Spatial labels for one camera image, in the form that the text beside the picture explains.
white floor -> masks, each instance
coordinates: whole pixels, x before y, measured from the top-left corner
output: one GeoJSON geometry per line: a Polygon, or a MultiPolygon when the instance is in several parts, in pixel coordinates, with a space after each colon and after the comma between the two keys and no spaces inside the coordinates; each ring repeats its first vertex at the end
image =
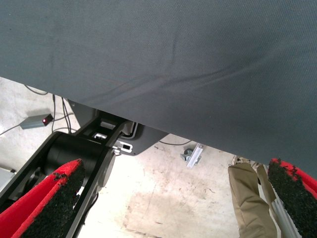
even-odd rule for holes
{"type": "MultiPolygon", "coordinates": [[[[53,113],[52,95],[36,95],[0,78],[0,132],[27,115],[53,113]]],[[[62,117],[57,97],[56,117],[62,117]]],[[[72,127],[78,122],[71,116],[72,127]]],[[[65,121],[55,128],[66,126],[65,121]]],[[[15,128],[0,136],[0,167],[20,169],[51,133],[51,127],[15,128]]],[[[174,135],[164,141],[186,141],[174,135]]],[[[80,238],[233,238],[238,227],[227,165],[233,155],[207,147],[192,170],[180,158],[186,146],[153,145],[142,154],[116,158],[110,179],[91,209],[80,238]]]]}

black metal bracket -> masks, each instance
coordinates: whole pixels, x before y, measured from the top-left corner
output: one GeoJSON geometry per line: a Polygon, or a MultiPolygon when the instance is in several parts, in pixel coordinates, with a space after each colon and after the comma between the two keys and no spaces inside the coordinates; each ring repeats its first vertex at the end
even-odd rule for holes
{"type": "Polygon", "coordinates": [[[126,131],[131,121],[107,113],[98,113],[95,118],[81,127],[75,134],[55,132],[51,134],[33,156],[18,171],[6,187],[0,192],[0,208],[9,199],[17,200],[48,175],[73,159],[83,159],[88,167],[84,189],[77,201],[73,214],[64,227],[65,238],[78,236],[86,213],[98,190],[104,185],[114,162],[113,145],[126,131]],[[102,123],[110,123],[112,129],[104,128],[102,123]],[[105,139],[96,139],[94,135],[102,133],[105,139]]]}

gray fabric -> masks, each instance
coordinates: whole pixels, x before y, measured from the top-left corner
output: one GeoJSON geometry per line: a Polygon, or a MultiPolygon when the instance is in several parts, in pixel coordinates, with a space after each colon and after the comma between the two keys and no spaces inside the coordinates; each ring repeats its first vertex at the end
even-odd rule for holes
{"type": "Polygon", "coordinates": [[[316,177],[315,1],[0,3],[0,76],[316,177]]]}

khaki pants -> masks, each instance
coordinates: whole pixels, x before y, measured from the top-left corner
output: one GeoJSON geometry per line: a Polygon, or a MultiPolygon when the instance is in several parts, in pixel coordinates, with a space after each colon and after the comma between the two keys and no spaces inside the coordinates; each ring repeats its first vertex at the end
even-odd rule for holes
{"type": "Polygon", "coordinates": [[[248,163],[228,168],[234,212],[241,238],[276,238],[268,204],[260,198],[258,176],[248,163]]]}

black cylinder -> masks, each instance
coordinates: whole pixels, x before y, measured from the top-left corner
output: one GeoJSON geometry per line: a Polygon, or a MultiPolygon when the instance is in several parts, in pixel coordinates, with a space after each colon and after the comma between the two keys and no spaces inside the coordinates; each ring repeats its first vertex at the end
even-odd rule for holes
{"type": "Polygon", "coordinates": [[[56,139],[49,150],[44,165],[44,173],[49,175],[69,161],[82,159],[85,168],[84,184],[86,184],[103,148],[104,146],[93,141],[71,134],[62,134],[56,139]]]}

